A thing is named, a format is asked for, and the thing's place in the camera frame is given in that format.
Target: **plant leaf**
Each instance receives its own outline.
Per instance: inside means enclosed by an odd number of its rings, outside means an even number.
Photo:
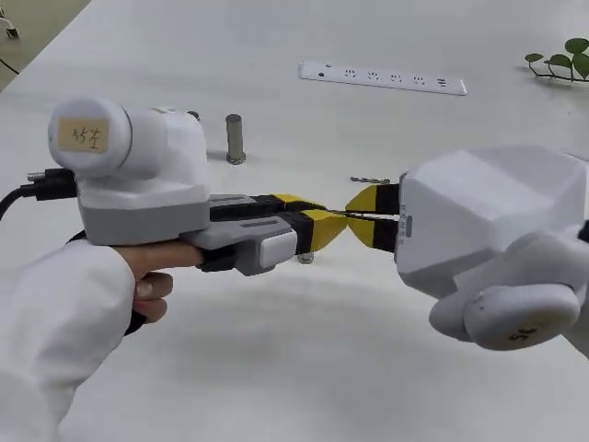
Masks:
[[[567,67],[569,69],[571,69],[571,66],[572,66],[571,59],[561,53],[557,53],[556,55],[552,55],[550,57],[549,64],[551,66]]]
[[[544,55],[542,55],[541,53],[529,53],[528,55],[525,56],[525,60],[528,63],[533,63],[533,62],[537,62],[538,60],[542,60],[544,58]]]
[[[574,54],[584,52],[587,48],[589,48],[589,40],[587,39],[570,39],[564,43],[564,49]]]
[[[585,80],[589,76],[589,56],[584,53],[576,53],[572,57],[572,65]]]

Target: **white sleeve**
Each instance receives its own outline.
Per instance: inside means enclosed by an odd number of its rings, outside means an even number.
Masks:
[[[115,250],[70,243],[0,280],[0,440],[53,442],[121,342],[135,281]]]

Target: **finger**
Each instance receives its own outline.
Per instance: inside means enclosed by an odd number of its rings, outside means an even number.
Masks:
[[[198,249],[179,241],[119,247],[116,251],[127,261],[137,279],[154,270],[192,267],[203,262]]]
[[[146,323],[151,324],[164,317],[167,311],[167,303],[164,299],[154,299],[153,301],[135,300],[133,310],[144,315],[147,318]]]
[[[175,267],[193,267],[204,261],[200,250],[179,241],[147,246],[145,258],[150,272]]]
[[[174,288],[174,280],[167,273],[150,272],[145,278],[137,282],[135,299],[149,301],[166,297]]]

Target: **electrical outlet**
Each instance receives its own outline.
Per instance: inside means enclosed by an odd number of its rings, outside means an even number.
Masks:
[[[299,65],[299,76],[305,80],[328,81],[349,85],[467,95],[467,88],[461,79],[447,78],[445,76],[425,76],[394,70],[336,66],[331,63],[303,62]]]

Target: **white table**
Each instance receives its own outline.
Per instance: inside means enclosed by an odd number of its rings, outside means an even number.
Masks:
[[[51,166],[52,108],[87,94],[198,111],[212,151],[225,149],[224,117],[240,113],[248,162],[212,161],[214,191],[334,207],[361,189],[351,175],[395,179],[457,148],[582,154],[589,90],[537,82],[522,57],[561,50],[588,15],[575,0],[94,0],[0,95],[0,188]],[[302,81],[303,60],[459,76],[469,94]],[[10,269],[80,222],[74,202],[26,201],[0,227]],[[166,320],[126,339],[79,391],[65,441],[583,437],[582,356],[563,340],[495,354],[436,334],[432,300],[351,233],[310,266],[176,275]]]

